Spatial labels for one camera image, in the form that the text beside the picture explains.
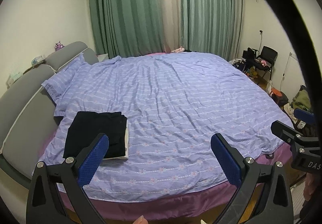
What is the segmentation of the person's hand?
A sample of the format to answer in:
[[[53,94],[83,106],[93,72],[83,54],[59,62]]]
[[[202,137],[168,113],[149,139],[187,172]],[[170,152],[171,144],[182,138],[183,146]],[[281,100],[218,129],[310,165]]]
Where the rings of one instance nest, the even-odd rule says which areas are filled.
[[[144,218],[143,215],[141,215],[133,222],[133,224],[149,224],[149,222]]]

